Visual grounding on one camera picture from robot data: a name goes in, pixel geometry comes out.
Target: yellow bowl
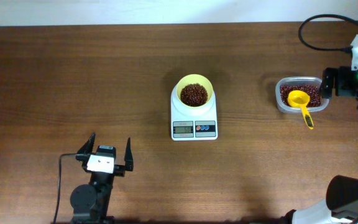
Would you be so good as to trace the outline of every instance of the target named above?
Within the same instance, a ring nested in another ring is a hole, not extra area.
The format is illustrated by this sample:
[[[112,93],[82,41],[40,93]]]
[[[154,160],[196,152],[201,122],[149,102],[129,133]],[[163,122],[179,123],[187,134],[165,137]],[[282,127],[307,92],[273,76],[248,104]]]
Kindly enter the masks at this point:
[[[177,85],[177,95],[178,95],[178,98],[179,98],[179,100],[180,100],[181,103],[183,103],[183,102],[181,101],[181,99],[180,99],[180,93],[181,93],[182,89],[183,89],[184,87],[186,87],[187,85],[196,84],[196,83],[202,85],[202,86],[205,88],[205,90],[206,90],[206,92],[207,92],[207,94],[208,94],[208,98],[207,98],[207,100],[206,100],[206,103],[208,103],[208,101],[211,99],[212,93],[213,93],[212,84],[211,84],[211,82],[210,82],[207,78],[205,78],[205,77],[202,76],[202,75],[198,75],[198,74],[187,75],[187,76],[183,77],[183,78],[178,82],[178,85]]]

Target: scale display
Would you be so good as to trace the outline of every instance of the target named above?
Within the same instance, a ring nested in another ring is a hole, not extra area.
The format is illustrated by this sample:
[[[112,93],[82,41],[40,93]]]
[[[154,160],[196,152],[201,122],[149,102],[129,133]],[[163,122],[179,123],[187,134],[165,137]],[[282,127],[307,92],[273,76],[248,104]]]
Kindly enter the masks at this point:
[[[193,127],[185,126],[185,127],[174,127],[173,133],[181,134],[181,133],[193,133]]]

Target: scoop handle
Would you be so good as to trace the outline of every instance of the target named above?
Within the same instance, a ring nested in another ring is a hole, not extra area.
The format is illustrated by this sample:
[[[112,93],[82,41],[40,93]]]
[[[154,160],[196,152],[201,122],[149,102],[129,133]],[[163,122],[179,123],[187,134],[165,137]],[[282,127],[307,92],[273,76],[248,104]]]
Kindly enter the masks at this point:
[[[302,110],[302,116],[303,119],[306,122],[306,125],[310,128],[313,129],[314,128],[314,124],[313,124],[313,120],[311,119],[311,116],[309,114],[308,109],[306,108],[306,106],[301,106],[301,110]]]

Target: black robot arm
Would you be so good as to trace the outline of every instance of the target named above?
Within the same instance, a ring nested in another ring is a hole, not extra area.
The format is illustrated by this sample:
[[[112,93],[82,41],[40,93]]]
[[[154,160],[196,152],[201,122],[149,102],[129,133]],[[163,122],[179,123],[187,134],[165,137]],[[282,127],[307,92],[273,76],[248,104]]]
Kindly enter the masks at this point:
[[[325,99],[331,99],[333,89],[336,96],[358,99],[358,70],[352,71],[351,67],[326,68],[319,89],[320,94]]]
[[[91,178],[88,184],[78,186],[71,193],[70,203],[74,209],[71,224],[113,223],[114,220],[108,219],[107,212],[114,177],[124,177],[125,171],[134,169],[130,138],[124,157],[125,165],[116,165],[115,147],[98,146],[96,153],[92,153],[95,136],[93,133],[76,155],[85,172],[91,173]]]

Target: yellow measuring scoop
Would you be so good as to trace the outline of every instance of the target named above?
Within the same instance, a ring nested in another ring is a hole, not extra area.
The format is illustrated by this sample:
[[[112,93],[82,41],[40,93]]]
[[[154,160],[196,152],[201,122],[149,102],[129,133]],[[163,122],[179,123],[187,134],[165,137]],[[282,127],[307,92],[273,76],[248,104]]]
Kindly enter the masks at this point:
[[[307,93],[300,91],[300,90],[293,90],[288,95],[288,104],[292,107],[300,107],[302,110],[303,119],[305,120],[306,125],[310,129],[313,129],[313,127],[314,127],[313,120],[311,119],[309,111],[306,108],[309,101],[310,101],[310,96]]]

